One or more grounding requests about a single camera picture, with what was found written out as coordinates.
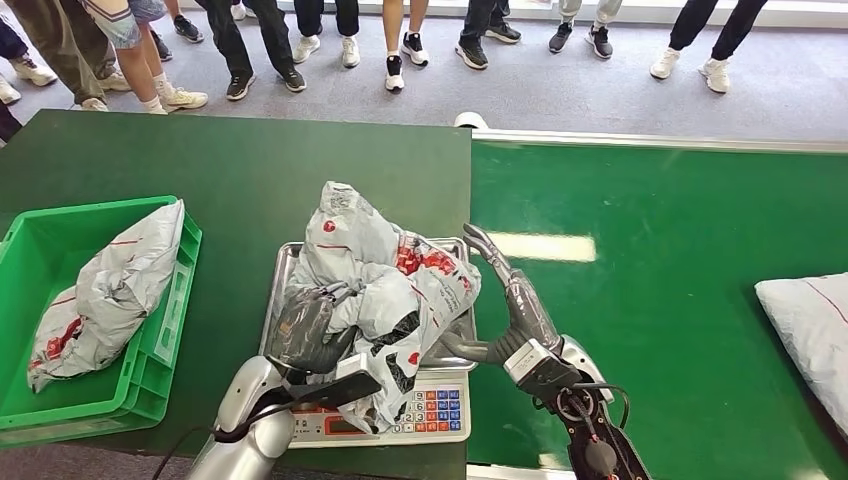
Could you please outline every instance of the sneaker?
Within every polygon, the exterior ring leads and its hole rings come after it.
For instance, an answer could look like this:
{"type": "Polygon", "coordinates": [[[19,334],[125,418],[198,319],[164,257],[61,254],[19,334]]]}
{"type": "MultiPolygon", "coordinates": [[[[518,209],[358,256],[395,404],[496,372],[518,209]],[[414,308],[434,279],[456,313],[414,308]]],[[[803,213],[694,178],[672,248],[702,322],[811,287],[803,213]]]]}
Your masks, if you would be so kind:
{"type": "Polygon", "coordinates": [[[166,112],[173,112],[182,108],[187,110],[200,108],[209,101],[209,95],[200,92],[187,92],[182,88],[177,88],[168,97],[160,95],[159,100],[166,112]]]}
{"type": "Polygon", "coordinates": [[[356,37],[342,37],[342,65],[345,68],[359,65],[359,44],[356,37]]]}
{"type": "Polygon", "coordinates": [[[466,46],[462,43],[455,48],[456,54],[462,57],[462,61],[474,70],[485,70],[489,66],[489,59],[477,39],[472,45],[466,46]]]}
{"type": "Polygon", "coordinates": [[[230,13],[233,14],[233,20],[240,22],[244,20],[244,17],[247,15],[247,9],[244,8],[243,3],[239,2],[230,7],[230,13]]]}
{"type": "Polygon", "coordinates": [[[400,51],[409,55],[409,60],[419,67],[426,67],[430,63],[430,54],[421,45],[420,33],[404,33],[400,51]]]}
{"type": "Polygon", "coordinates": [[[707,87],[716,93],[727,93],[730,89],[730,77],[727,76],[727,60],[707,60],[698,69],[701,75],[707,77],[707,87]]]}
{"type": "Polygon", "coordinates": [[[53,70],[45,67],[44,65],[39,65],[32,61],[32,58],[28,53],[23,54],[22,56],[9,60],[9,63],[12,64],[12,67],[15,68],[15,73],[18,74],[19,77],[24,80],[29,80],[34,83],[37,87],[43,87],[45,85],[50,85],[55,82],[57,78],[56,74],[53,73],[53,70]]]}
{"type": "Polygon", "coordinates": [[[518,41],[521,40],[521,32],[510,27],[506,22],[503,22],[500,25],[489,25],[489,27],[486,28],[485,35],[510,44],[518,43],[518,41]]]}
{"type": "Polygon", "coordinates": [[[108,92],[109,90],[114,90],[116,92],[129,92],[132,90],[130,84],[127,83],[127,79],[124,78],[124,74],[117,70],[106,78],[98,79],[97,83],[105,92],[108,92]]]}
{"type": "Polygon", "coordinates": [[[4,105],[11,105],[21,99],[21,92],[9,85],[5,78],[0,76],[0,100],[4,105]]]}
{"type": "Polygon", "coordinates": [[[662,56],[651,65],[651,76],[658,80],[665,80],[674,70],[674,64],[680,59],[680,51],[666,48],[662,56]]]}
{"type": "Polygon", "coordinates": [[[174,30],[177,32],[177,35],[191,43],[200,43],[203,41],[203,34],[200,33],[200,30],[191,23],[191,20],[182,15],[177,15],[174,18],[174,30]]]}
{"type": "Polygon", "coordinates": [[[300,37],[300,42],[297,44],[297,47],[294,48],[294,52],[292,52],[294,63],[305,62],[306,59],[312,55],[312,52],[319,48],[321,48],[321,40],[318,39],[318,35],[300,37]]]}
{"type": "Polygon", "coordinates": [[[586,36],[586,41],[595,50],[595,55],[606,60],[612,56],[612,45],[609,43],[609,30],[607,27],[601,27],[595,30],[595,27],[589,29],[589,35],[586,36]]]}
{"type": "Polygon", "coordinates": [[[233,75],[230,86],[227,87],[227,100],[235,102],[247,96],[250,85],[256,80],[256,75],[233,75]]]}
{"type": "Polygon", "coordinates": [[[557,33],[551,37],[548,42],[548,50],[552,53],[559,53],[565,48],[565,41],[571,35],[571,22],[560,23],[557,28],[557,33]]]}
{"type": "Polygon", "coordinates": [[[82,101],[83,111],[86,112],[108,112],[109,109],[106,107],[106,104],[100,101],[99,98],[88,98],[82,101]]]}
{"type": "Polygon", "coordinates": [[[167,62],[168,60],[174,58],[171,55],[171,49],[165,45],[165,42],[162,41],[162,37],[159,36],[152,28],[150,29],[150,34],[153,35],[153,43],[156,44],[156,51],[159,52],[159,60],[162,62],[167,62]]]}
{"type": "Polygon", "coordinates": [[[306,90],[306,80],[303,79],[303,75],[300,72],[295,70],[294,65],[280,75],[283,77],[283,81],[286,82],[286,88],[289,91],[297,93],[306,90]]]}
{"type": "Polygon", "coordinates": [[[403,60],[397,55],[392,55],[386,58],[386,90],[400,93],[403,87],[403,60]]]}

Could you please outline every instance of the white plastic bag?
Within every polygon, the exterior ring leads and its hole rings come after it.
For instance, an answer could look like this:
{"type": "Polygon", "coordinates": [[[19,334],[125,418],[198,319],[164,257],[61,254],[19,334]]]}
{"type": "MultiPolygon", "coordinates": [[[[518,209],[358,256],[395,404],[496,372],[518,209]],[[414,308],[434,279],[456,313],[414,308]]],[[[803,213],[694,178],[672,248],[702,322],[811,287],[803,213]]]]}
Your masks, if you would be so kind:
{"type": "Polygon", "coordinates": [[[177,260],[185,207],[159,208],[109,243],[44,312],[27,368],[34,392],[109,366],[156,310],[177,260]]]}
{"type": "Polygon", "coordinates": [[[480,273],[386,221],[350,185],[327,182],[285,295],[337,281],[364,290],[336,307],[328,333],[358,326],[353,352],[367,353],[383,387],[339,412],[365,432],[383,432],[410,400],[419,359],[474,303],[480,273]]]}
{"type": "Polygon", "coordinates": [[[848,438],[848,273],[754,288],[795,366],[848,438]]]}

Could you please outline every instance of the jeans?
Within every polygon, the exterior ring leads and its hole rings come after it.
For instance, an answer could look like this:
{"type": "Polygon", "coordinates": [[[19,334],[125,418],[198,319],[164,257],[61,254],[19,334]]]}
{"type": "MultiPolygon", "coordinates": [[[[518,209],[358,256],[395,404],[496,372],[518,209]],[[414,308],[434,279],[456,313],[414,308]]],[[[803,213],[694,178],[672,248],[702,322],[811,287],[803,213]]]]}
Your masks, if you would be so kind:
{"type": "MultiPolygon", "coordinates": [[[[691,45],[707,24],[717,3],[718,0],[688,0],[677,16],[668,46],[675,50],[682,50],[691,45]]],[[[713,46],[712,58],[727,60],[733,55],[751,31],[754,20],[757,19],[757,15],[765,4],[766,0],[739,0],[736,3],[733,13],[730,14],[730,18],[727,19],[713,46]]]]}
{"type": "Polygon", "coordinates": [[[459,43],[476,43],[489,26],[500,26],[509,15],[509,0],[468,0],[465,27],[459,43]]]}
{"type": "MultiPolygon", "coordinates": [[[[304,37],[318,34],[324,0],[294,0],[297,29],[304,37]]],[[[359,3],[357,0],[336,0],[336,27],[339,33],[352,37],[359,33],[359,3]]]]}
{"type": "MultiPolygon", "coordinates": [[[[230,13],[231,0],[195,0],[206,10],[212,38],[218,51],[227,61],[232,76],[253,76],[253,67],[247,55],[247,48],[241,38],[233,15],[230,13]]],[[[265,50],[271,65],[280,74],[294,65],[289,29],[284,20],[285,13],[277,8],[275,0],[250,0],[250,7],[259,21],[259,31],[265,42],[265,50]]]]}

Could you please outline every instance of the black sneaker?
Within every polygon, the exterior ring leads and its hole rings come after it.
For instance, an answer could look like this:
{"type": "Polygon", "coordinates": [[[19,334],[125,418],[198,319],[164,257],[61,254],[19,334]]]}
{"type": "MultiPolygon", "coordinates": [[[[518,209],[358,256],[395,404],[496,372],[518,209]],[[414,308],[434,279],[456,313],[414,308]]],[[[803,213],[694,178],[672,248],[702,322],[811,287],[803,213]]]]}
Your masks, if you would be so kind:
{"type": "Polygon", "coordinates": [[[227,87],[227,100],[235,102],[246,97],[254,80],[256,80],[256,75],[233,75],[230,79],[230,86],[227,87]]]}
{"type": "Polygon", "coordinates": [[[571,23],[561,23],[557,33],[548,42],[548,50],[553,53],[561,52],[565,48],[565,41],[568,40],[569,35],[571,35],[571,23]]]}
{"type": "Polygon", "coordinates": [[[409,59],[412,60],[412,63],[419,67],[426,67],[427,64],[430,63],[430,54],[428,54],[427,50],[424,50],[424,46],[421,45],[420,33],[404,33],[403,45],[400,47],[400,50],[409,55],[409,59]]]}
{"type": "Polygon", "coordinates": [[[586,41],[594,47],[595,55],[605,60],[612,56],[612,45],[609,43],[609,30],[607,30],[607,27],[601,27],[597,31],[595,27],[590,28],[589,35],[586,36],[586,41]]]}
{"type": "Polygon", "coordinates": [[[300,74],[294,68],[294,64],[286,68],[280,76],[283,77],[283,81],[286,82],[286,88],[292,92],[302,92],[306,90],[306,80],[303,79],[303,75],[300,74]]]}
{"type": "Polygon", "coordinates": [[[504,43],[518,43],[521,40],[521,32],[503,22],[500,25],[489,25],[486,28],[487,37],[497,38],[504,43]]]}
{"type": "Polygon", "coordinates": [[[174,58],[171,55],[171,49],[165,45],[165,42],[162,41],[162,37],[159,36],[152,28],[150,29],[150,34],[153,36],[153,43],[156,44],[156,51],[159,52],[159,60],[162,62],[167,62],[168,60],[174,58]]]}
{"type": "Polygon", "coordinates": [[[456,54],[462,57],[462,61],[474,70],[485,70],[489,66],[489,59],[486,58],[486,53],[483,47],[480,46],[480,39],[474,40],[470,45],[463,45],[460,42],[456,46],[456,54]]]}
{"type": "Polygon", "coordinates": [[[191,43],[200,43],[203,41],[203,34],[200,33],[200,30],[182,15],[177,15],[177,18],[174,19],[174,30],[177,31],[177,35],[191,43]]]}

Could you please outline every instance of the gray carpet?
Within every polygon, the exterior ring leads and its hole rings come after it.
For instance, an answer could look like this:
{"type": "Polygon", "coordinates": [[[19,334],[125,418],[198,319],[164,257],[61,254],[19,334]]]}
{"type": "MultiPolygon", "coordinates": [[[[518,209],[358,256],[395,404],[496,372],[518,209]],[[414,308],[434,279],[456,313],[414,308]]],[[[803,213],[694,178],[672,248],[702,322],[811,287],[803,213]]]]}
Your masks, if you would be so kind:
{"type": "MultiPolygon", "coordinates": [[[[199,115],[297,118],[403,124],[448,124],[457,113],[474,110],[492,127],[597,133],[781,139],[848,139],[848,33],[834,31],[755,31],[733,58],[733,87],[724,96],[704,85],[698,65],[709,55],[718,31],[702,33],[684,53],[674,75],[663,82],[648,75],[648,66],[668,40],[668,26],[616,26],[611,33],[615,55],[597,59],[577,28],[559,55],[547,51],[552,22],[514,22],[524,33],[518,45],[486,39],[491,66],[476,72],[453,53],[459,19],[430,19],[423,39],[432,62],[409,66],[407,88],[392,95],[383,88],[385,47],[379,18],[362,18],[359,42],[362,63],[353,70],[340,64],[340,37],[333,20],[324,19],[322,47],[301,67],[309,88],[289,93],[265,56],[255,20],[241,24],[259,77],[250,95],[228,102],[229,75],[211,41],[205,16],[188,16],[207,41],[189,45],[167,21],[158,30],[174,52],[166,64],[173,83],[210,94],[199,115]]],[[[288,17],[294,26],[294,18],[288,17]]],[[[293,42],[299,39],[292,34],[293,42]]],[[[21,121],[41,108],[71,108],[73,99],[61,84],[33,87],[0,73],[23,94],[12,107],[21,121]]],[[[139,111],[131,93],[109,96],[113,110],[139,111]]],[[[157,459],[81,447],[43,446],[0,452],[0,471],[8,480],[144,479],[157,459]]],[[[181,478],[189,462],[174,460],[163,479],[181,478]]],[[[335,477],[289,472],[287,479],[335,477]]]]}

